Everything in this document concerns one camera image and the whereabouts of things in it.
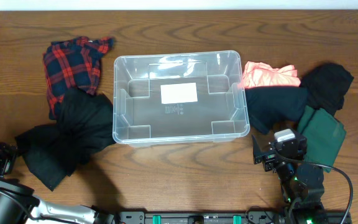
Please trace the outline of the clear plastic storage bin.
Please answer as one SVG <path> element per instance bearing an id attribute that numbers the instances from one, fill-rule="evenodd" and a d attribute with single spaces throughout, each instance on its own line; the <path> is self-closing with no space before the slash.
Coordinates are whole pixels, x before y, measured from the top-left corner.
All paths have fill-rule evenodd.
<path id="1" fill-rule="evenodd" d="M 162 104 L 160 86 L 196 83 L 198 101 Z M 112 137 L 133 147 L 232 141 L 250 131 L 234 50 L 127 55 L 114 61 Z"/>

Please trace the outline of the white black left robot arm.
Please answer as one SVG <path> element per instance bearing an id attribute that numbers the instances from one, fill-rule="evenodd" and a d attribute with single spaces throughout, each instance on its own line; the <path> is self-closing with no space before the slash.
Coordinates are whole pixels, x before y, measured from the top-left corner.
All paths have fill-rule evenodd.
<path id="1" fill-rule="evenodd" d="M 46 202 L 18 180 L 3 178 L 14 154 L 0 151 L 0 224 L 9 223 L 115 223 L 114 215 L 86 206 L 68 207 Z"/>

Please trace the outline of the black garment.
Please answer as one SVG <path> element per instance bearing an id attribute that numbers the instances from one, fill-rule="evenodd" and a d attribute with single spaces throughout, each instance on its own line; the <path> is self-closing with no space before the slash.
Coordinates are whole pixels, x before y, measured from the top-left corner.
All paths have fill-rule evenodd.
<path id="1" fill-rule="evenodd" d="M 66 91 L 56 123 L 36 126 L 15 137 L 25 164 L 53 191 L 78 164 L 115 143 L 113 105 L 105 95 Z"/>
<path id="2" fill-rule="evenodd" d="M 344 106 L 344 96 L 354 77 L 342 65 L 325 63 L 307 73 L 300 86 L 308 90 L 307 105 L 324 109 L 331 116 Z"/>

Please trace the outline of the red navy plaid shirt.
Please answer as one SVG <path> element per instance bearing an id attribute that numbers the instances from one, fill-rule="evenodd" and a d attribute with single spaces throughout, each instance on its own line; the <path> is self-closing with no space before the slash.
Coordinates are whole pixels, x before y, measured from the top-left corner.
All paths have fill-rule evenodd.
<path id="1" fill-rule="evenodd" d="M 78 88 L 94 95 L 101 78 L 101 59 L 113 48 L 114 39 L 91 40 L 81 36 L 52 42 L 43 54 L 49 118 L 56 120 L 65 92 Z"/>

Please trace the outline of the dark green garment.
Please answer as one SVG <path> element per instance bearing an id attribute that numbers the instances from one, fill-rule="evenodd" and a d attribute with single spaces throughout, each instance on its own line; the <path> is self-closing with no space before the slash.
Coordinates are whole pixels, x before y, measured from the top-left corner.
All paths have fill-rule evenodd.
<path id="1" fill-rule="evenodd" d="M 346 137 L 344 125 L 325 109 L 306 106 L 297 131 L 307 138 L 306 162 L 333 166 Z"/>

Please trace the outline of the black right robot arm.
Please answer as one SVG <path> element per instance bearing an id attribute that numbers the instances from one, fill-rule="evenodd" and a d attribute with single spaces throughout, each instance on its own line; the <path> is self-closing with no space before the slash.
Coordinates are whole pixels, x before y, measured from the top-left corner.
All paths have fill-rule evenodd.
<path id="1" fill-rule="evenodd" d="M 254 164 L 278 175 L 281 192 L 288 205 L 282 213 L 267 215 L 271 223 L 327 223 L 321 197 L 323 169 L 304 161 L 307 139 L 293 129 L 275 133 L 275 139 L 260 146 L 252 138 Z"/>

